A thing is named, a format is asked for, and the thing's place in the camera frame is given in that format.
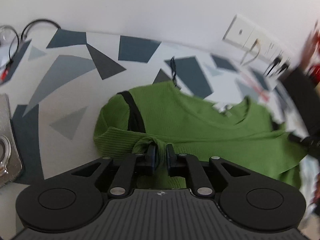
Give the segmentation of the silver metal device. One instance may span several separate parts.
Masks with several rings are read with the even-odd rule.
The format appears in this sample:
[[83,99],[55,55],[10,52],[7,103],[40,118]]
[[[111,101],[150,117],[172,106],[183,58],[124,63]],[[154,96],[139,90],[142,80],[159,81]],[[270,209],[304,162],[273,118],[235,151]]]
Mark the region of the silver metal device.
[[13,182],[22,169],[11,125],[9,99],[1,94],[1,187]]

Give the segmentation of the white wall socket panel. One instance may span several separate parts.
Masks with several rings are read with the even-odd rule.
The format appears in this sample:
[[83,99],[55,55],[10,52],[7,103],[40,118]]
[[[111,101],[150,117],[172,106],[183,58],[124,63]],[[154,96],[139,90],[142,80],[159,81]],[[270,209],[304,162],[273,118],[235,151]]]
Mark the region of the white wall socket panel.
[[232,19],[223,40],[244,52],[240,59],[242,66],[256,60],[270,63],[277,56],[282,56],[282,63],[293,58],[289,50],[265,29],[240,14]]

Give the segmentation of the black plug right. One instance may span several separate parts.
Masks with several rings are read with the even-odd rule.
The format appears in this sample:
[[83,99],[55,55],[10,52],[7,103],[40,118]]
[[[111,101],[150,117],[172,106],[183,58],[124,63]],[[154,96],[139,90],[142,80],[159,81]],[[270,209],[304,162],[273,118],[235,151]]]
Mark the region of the black plug right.
[[278,77],[289,69],[290,64],[284,63],[275,73],[274,76]]

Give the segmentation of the green ribbed knit top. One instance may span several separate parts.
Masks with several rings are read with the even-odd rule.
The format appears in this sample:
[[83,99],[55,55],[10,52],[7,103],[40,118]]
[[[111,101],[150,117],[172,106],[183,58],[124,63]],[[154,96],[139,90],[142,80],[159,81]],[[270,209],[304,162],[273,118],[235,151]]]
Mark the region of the green ribbed knit top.
[[110,98],[100,110],[93,140],[103,156],[116,160],[155,143],[155,176],[141,179],[140,187],[185,187],[183,178],[168,176],[165,152],[170,144],[176,153],[192,154],[200,161],[218,156],[300,188],[299,163],[306,150],[288,136],[285,125],[274,122],[268,109],[249,97],[221,113],[213,103],[186,95],[168,81]]

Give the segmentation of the black plug left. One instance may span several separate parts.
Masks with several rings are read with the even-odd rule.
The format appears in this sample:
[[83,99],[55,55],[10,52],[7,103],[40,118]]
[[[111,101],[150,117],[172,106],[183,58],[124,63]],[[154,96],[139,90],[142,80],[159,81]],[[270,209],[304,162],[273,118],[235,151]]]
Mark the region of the black plug left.
[[270,72],[272,72],[272,70],[274,69],[274,67],[276,67],[277,65],[279,65],[282,61],[282,56],[277,56],[267,67],[267,69],[264,72],[264,76],[268,76],[270,74]]

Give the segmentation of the black cabinet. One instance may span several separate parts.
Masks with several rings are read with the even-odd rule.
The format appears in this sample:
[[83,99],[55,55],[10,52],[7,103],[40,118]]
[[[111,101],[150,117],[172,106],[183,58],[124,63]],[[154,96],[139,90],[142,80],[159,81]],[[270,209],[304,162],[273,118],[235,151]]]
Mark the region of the black cabinet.
[[309,77],[300,68],[279,78],[299,112],[311,137],[319,139],[319,95]]

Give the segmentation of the geometric pattern table cover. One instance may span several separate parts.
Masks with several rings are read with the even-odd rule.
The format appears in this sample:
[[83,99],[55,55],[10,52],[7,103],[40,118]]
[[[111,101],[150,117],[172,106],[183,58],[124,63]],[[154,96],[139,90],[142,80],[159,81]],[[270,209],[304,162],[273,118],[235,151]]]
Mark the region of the geometric pattern table cover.
[[[93,135],[110,98],[168,81],[221,113],[249,97],[288,134],[308,135],[282,85],[264,77],[262,68],[167,42],[39,28],[19,45],[1,83],[23,164],[20,175],[1,187],[2,236],[16,231],[15,203],[26,187],[103,157]],[[309,150],[299,168],[298,189],[311,212],[319,167]]]

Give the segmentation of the black plug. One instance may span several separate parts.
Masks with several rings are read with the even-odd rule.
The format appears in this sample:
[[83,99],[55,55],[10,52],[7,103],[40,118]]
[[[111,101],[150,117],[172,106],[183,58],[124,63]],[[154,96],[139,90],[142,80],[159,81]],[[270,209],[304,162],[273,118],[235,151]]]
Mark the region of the black plug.
[[275,73],[274,76],[278,77],[289,69],[290,64],[284,63]]
[[270,72],[272,72],[272,70],[274,69],[274,67],[276,67],[277,65],[279,65],[282,61],[282,56],[277,56],[267,67],[267,69],[264,72],[264,76],[268,76],[270,74]]

